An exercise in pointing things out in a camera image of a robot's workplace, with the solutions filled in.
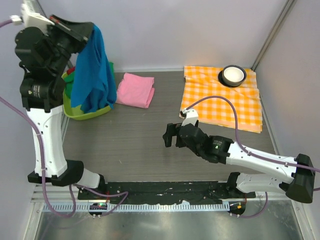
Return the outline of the orange checkered cloth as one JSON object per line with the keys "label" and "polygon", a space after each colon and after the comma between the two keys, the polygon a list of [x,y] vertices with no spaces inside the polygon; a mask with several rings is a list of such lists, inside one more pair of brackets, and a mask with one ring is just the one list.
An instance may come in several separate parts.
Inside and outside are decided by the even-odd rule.
{"label": "orange checkered cloth", "polygon": [[[218,74],[222,70],[221,67],[185,66],[185,84],[180,109],[184,110],[208,96],[221,96],[234,106],[239,130],[261,133],[263,113],[256,73],[246,68],[245,81],[240,86],[227,87],[218,80]],[[201,123],[235,127],[234,112],[223,99],[210,98],[192,108],[197,111]]]}

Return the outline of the blue t shirt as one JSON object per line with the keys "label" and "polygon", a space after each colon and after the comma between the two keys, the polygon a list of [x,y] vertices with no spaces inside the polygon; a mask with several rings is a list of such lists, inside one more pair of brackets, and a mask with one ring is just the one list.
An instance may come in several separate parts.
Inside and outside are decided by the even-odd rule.
{"label": "blue t shirt", "polygon": [[101,30],[94,25],[84,49],[78,54],[71,91],[71,106],[80,106],[85,113],[93,113],[117,100],[113,71],[106,55]]}

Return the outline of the black white bowl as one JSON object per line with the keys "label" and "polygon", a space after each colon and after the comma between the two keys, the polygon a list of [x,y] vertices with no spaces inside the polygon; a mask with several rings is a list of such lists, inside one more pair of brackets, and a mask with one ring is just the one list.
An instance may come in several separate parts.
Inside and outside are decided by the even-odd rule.
{"label": "black white bowl", "polygon": [[230,88],[239,87],[246,78],[246,71],[237,65],[227,65],[218,74],[218,81]]}

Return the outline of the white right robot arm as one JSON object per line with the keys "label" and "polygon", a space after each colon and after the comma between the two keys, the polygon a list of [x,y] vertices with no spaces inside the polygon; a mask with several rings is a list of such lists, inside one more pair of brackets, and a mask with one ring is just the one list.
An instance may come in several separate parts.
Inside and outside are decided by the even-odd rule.
{"label": "white right robot arm", "polygon": [[209,163],[235,165],[259,172],[230,175],[232,181],[225,186],[230,197],[250,192],[273,192],[304,204],[313,201],[316,170],[308,155],[300,153],[297,157],[288,157],[255,150],[227,137],[207,135],[191,123],[167,124],[162,136],[167,148],[171,147],[173,137],[176,137],[176,147],[187,147]]}

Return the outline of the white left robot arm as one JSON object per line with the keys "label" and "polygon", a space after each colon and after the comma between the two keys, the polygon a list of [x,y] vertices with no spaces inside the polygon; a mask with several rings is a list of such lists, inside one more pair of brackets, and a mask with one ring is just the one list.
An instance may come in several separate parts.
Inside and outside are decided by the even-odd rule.
{"label": "white left robot arm", "polygon": [[19,91],[33,128],[36,156],[28,181],[88,188],[100,200],[107,192],[104,177],[87,170],[79,160],[65,158],[61,131],[62,75],[71,55],[85,48],[93,28],[92,22],[71,22],[52,15],[45,26],[28,26],[16,35],[15,54],[24,70]]}

